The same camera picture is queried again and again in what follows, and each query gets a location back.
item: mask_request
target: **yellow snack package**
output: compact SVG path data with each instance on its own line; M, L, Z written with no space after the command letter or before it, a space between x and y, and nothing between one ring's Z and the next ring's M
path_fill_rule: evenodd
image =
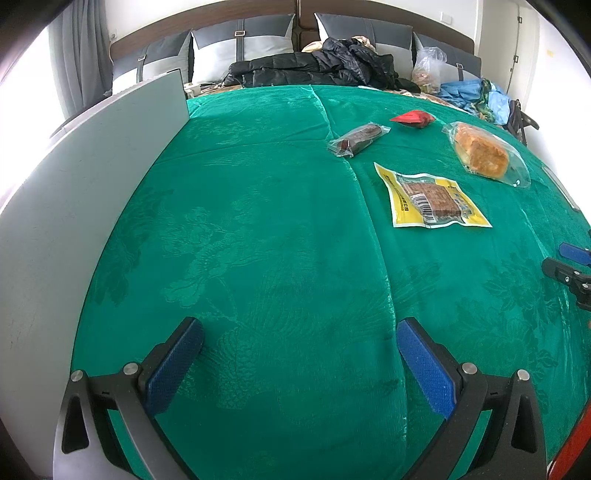
M454 180L428 173L403 175L377 163L374 166L388 188L395 227L442 228L454 223L492 227Z

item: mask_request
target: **headboard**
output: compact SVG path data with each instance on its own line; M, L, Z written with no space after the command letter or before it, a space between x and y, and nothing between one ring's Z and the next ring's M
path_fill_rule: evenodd
M308 43L320 39L315 12L412 25L417 33L474 53L474 41L457 30L422 15L372 0L223 0L171 15L126 35L111 45L111 58L120 59L153 41L185 30L239 18L278 14L296 14L293 43L296 50L301 50Z
M411 25L416 33L445 42L468 53L474 53L474 41L457 30L408 10L371 0L298 0L298 20L301 28L300 45L302 47L320 39L315 12Z

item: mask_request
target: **snack package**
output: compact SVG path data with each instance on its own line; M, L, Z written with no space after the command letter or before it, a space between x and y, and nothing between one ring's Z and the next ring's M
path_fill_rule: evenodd
M417 51L412 80L423 93L439 93L441 90L441 67L447 63L446 53L438 47L421 48Z
M413 128L425 128L435 121L435 117L422 110L412 110L403 115L396 116L390 119L391 122L406 125Z
M378 124L365 124L357 127L342 137L329 142L329 150L337 157L353 157L365 147L371 145L376 138L387 134L390 127Z
M388 188L395 227L442 228L454 223L492 227L457 182L428 173L403 175L377 163L374 166Z
M519 152L486 130L462 122L443 127L466 170L514 187L531 185L530 171Z

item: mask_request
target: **pillow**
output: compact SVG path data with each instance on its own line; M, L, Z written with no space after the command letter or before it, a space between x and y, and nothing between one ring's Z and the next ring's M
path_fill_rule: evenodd
M343 39L356 36L367 37L375 46L378 55L394 57L394 70L401 78L410 80L413 73L413 28L372 20L370 18L348 17L347 15L315 14L320 39L328 37Z
M426 35L417 35L417 33L414 33L414 43L417 51L425 47L439 47L446 53L447 65L441 69L441 83L480 78L482 60L479 57Z
M223 80L238 60L293 53L291 29L295 14L244 18L193 30L193 83Z
M189 81L188 31L169 35L113 62L113 94L171 70L180 69L183 83Z

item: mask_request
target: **screw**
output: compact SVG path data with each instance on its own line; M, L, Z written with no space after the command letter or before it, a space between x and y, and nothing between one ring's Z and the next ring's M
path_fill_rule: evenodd
M72 372L72 374L70 375L70 378L72 379L73 382L78 382L78 380L81 379L82 376L84 376L84 373L82 373L82 370L74 370Z
M462 370L464 370L464 373L468 375L474 375L476 372L478 372L476 365L471 364L470 362L462 364Z
M524 382L527 382L530 379L530 373L527 370L518 370L517 371L517 378L519 378L520 380L523 380Z
M125 375L133 375L139 370L139 365L135 362L130 362L123 367L123 373Z

